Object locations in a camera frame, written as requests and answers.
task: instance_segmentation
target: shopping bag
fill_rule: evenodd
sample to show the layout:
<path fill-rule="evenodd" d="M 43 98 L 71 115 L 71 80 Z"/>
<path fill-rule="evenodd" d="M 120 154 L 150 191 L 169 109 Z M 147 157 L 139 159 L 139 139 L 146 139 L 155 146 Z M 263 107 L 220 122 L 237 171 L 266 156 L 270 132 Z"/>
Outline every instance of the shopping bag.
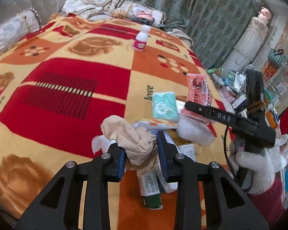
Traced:
<path fill-rule="evenodd" d="M 278 67 L 281 67 L 281 65 L 286 60 L 286 56 L 283 53 L 284 53 L 283 49 L 275 50 L 275 49 L 271 48 L 271 50 L 268 54 L 268 60 L 271 63 L 277 65 Z"/>

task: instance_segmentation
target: black cable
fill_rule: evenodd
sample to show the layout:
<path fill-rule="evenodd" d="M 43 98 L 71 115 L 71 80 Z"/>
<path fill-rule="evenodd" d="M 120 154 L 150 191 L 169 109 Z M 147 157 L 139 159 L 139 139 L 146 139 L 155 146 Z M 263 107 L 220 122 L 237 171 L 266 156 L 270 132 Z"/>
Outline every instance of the black cable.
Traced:
<path fill-rule="evenodd" d="M 18 218 L 14 217 L 13 215 L 11 215 L 10 213 L 6 212 L 5 210 L 0 208 L 0 213 L 5 214 L 6 216 L 12 218 L 14 221 L 18 221 Z"/>
<path fill-rule="evenodd" d="M 231 163 L 230 163 L 230 161 L 228 159 L 227 152 L 226 152 L 226 137 L 227 137 L 228 128 L 229 128 L 229 126 L 226 127 L 225 133 L 224 133 L 224 141 L 223 141 L 224 155 L 225 155 L 225 159 L 226 159 L 227 165 L 230 168 L 230 171 L 232 172 L 232 174 L 234 176 L 234 180 L 238 184 L 238 179 L 237 179 L 236 173 L 235 173 L 234 168 L 232 167 L 232 165 L 231 165 Z"/>

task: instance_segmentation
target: red sleeve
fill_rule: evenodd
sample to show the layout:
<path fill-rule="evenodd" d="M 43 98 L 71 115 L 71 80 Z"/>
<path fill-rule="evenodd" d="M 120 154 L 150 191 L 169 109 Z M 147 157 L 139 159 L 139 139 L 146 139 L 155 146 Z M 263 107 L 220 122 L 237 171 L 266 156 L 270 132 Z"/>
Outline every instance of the red sleeve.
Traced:
<path fill-rule="evenodd" d="M 280 179 L 275 178 L 272 187 L 263 194 L 248 195 L 266 219 L 270 229 L 285 212 L 281 199 L 282 193 L 283 184 Z"/>

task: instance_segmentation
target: pink label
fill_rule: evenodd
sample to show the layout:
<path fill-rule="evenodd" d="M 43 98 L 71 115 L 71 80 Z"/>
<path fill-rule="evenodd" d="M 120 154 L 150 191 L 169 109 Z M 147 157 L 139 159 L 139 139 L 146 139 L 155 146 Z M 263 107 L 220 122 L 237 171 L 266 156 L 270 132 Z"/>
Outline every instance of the pink label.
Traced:
<path fill-rule="evenodd" d="M 133 47 L 140 51 L 143 51 L 145 46 L 146 46 L 146 42 L 135 40 L 133 43 Z"/>

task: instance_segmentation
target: teal tissue pack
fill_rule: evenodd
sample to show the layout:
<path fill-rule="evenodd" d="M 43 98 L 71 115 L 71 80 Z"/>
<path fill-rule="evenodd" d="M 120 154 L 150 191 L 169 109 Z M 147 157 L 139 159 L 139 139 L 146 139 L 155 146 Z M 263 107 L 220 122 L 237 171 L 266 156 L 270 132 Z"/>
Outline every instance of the teal tissue pack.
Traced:
<path fill-rule="evenodd" d="M 153 118 L 177 122 L 179 115 L 174 92 L 154 93 L 152 97 Z"/>

